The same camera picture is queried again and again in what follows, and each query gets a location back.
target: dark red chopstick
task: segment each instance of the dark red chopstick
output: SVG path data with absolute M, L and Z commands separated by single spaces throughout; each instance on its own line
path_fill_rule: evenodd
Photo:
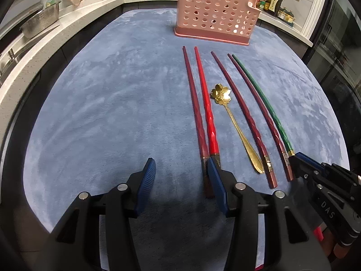
M 221 71 L 223 72 L 225 78 L 228 81 L 228 84 L 230 85 L 239 106 L 241 107 L 244 116 L 246 117 L 246 120 L 248 122 L 248 126 L 250 127 L 251 131 L 252 131 L 252 135 L 254 140 L 256 141 L 257 147 L 258 147 L 258 151 L 259 154 L 261 156 L 261 160 L 263 163 L 263 167 L 267 176 L 267 181 L 268 181 L 268 185 L 270 188 L 274 189 L 275 187 L 277 187 L 277 180 L 276 180 L 276 176 L 274 174 L 273 168 L 272 168 L 272 164 L 270 161 L 270 158 L 268 156 L 268 152 L 266 149 L 266 146 L 264 145 L 264 143 L 262 142 L 262 138 L 261 138 L 261 134 L 259 133 L 255 121 L 253 120 L 250 111 L 248 110 L 248 107 L 246 105 L 246 103 L 244 102 L 241 94 L 239 93 L 236 85 L 234 84 L 233 80 L 231 79 L 231 77 L 229 76 L 228 72 L 226 71 L 226 69 L 224 68 L 224 66 L 222 65 L 221 61 L 217 58 L 217 56 L 214 54 L 214 52 L 211 52 L 212 56 L 214 57 L 215 61 L 217 62 L 218 66 L 220 67 Z
M 204 192 L 205 192 L 206 198 L 213 198 L 214 193 L 212 190 L 211 182 L 207 175 L 207 167 L 206 167 L 207 160 L 209 159 L 208 147 L 207 147 L 207 143 L 205 140 L 205 133 L 204 133 L 204 128 L 203 128 L 202 115 L 201 115 L 201 111 L 199 108 L 196 86 L 194 84 L 191 65 L 189 63 L 187 50 L 185 49 L 185 46 L 183 46 L 183 54 L 184 54 L 184 60 L 185 60 L 185 67 L 187 68 L 189 88 L 191 90 L 191 98 L 192 98 L 192 105 L 193 105 L 193 111 L 194 111 L 194 120 L 196 122 L 199 154 L 201 156 L 201 164 L 202 164 Z
M 276 147 L 279 153 L 279 156 L 282 160 L 282 164 L 283 164 L 283 168 L 285 170 L 286 173 L 286 178 L 287 181 L 292 181 L 295 177 L 292 173 L 292 169 L 291 169 L 291 165 L 288 161 L 288 155 L 286 152 L 286 149 L 283 145 L 283 143 L 281 142 L 281 140 L 279 139 L 279 134 L 277 129 L 274 127 L 273 125 L 273 121 L 271 119 L 271 117 L 268 114 L 268 110 L 265 107 L 265 104 L 263 103 L 262 99 L 260 98 L 259 94 L 257 93 L 255 87 L 252 85 L 252 83 L 250 82 L 250 80 L 248 79 L 248 77 L 246 76 L 246 74 L 244 73 L 244 71 L 242 70 L 242 68 L 237 64 L 236 60 L 230 55 L 228 54 L 228 57 L 230 58 L 230 60 L 233 62 L 234 66 L 237 68 L 237 70 L 239 71 L 239 73 L 241 74 L 241 76 L 243 77 L 244 81 L 246 82 L 248 88 L 250 89 L 253 97 L 255 98 L 259 108 L 262 111 L 262 114 L 267 122 L 267 125 L 272 133 L 274 142 L 276 143 Z
M 207 82 L 205 81 L 203 66 L 201 62 L 201 58 L 199 56 L 198 48 L 194 47 L 194 51 L 196 52 L 196 59 L 199 71 L 199 78 L 201 81 L 202 87 L 202 95 L 203 95 L 203 104 L 205 109 L 205 116 L 207 121 L 207 132 L 208 132 L 208 145 L 209 145 L 209 154 L 214 156 L 216 161 L 220 164 L 220 149 L 218 148 L 217 136 L 215 131 L 215 126 L 213 122 L 213 113 L 211 109 L 211 101 L 209 99 L 209 92 L 207 87 Z

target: plastic basket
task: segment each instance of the plastic basket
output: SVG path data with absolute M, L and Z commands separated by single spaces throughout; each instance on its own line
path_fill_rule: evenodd
M 261 10 L 256 0 L 179 0 L 177 36 L 248 45 Z

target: gold spoon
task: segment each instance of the gold spoon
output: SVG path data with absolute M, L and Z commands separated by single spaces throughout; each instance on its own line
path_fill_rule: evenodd
M 258 173 L 265 173 L 261 159 L 257 155 L 256 151 L 253 149 L 250 142 L 244 136 L 244 134 L 241 131 L 241 129 L 239 128 L 236 120 L 234 119 L 232 112 L 228 108 L 228 103 L 231 100 L 231 97 L 229 96 L 230 93 L 231 93 L 231 90 L 228 87 L 222 86 L 221 84 L 216 84 L 215 88 L 212 90 L 211 97 L 215 100 L 215 102 L 217 104 L 224 106 L 224 108 L 226 109 L 229 117 L 231 118 L 231 120 L 233 122 L 234 127 L 236 127 L 236 130 L 242 140 L 244 148 L 246 149 L 247 154 L 248 154 L 250 161 L 252 162 L 252 165 L 255 168 L 255 170 L 257 170 Z

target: basket base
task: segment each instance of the basket base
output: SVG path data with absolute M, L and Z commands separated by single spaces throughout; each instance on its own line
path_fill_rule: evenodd
M 250 39 L 247 37 L 231 35 L 227 33 L 219 33 L 210 30 L 198 30 L 195 28 L 179 27 L 174 28 L 174 33 L 178 37 L 192 37 L 195 39 L 226 42 L 235 45 L 248 46 Z

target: sink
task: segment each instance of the sink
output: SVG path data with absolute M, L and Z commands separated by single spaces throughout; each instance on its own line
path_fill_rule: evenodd
M 24 47 L 22 47 L 16 54 L 14 54 L 13 60 L 9 60 L 8 63 L 1 67 L 0 72 L 0 87 L 4 84 L 5 79 L 8 78 L 11 71 L 14 69 L 14 67 L 19 63 L 19 61 L 28 53 L 33 46 L 35 46 L 43 37 L 45 37 L 49 32 L 51 32 L 53 29 L 57 28 L 59 25 L 50 26 L 48 29 L 44 30 L 40 34 L 38 34 L 36 37 L 29 40 Z

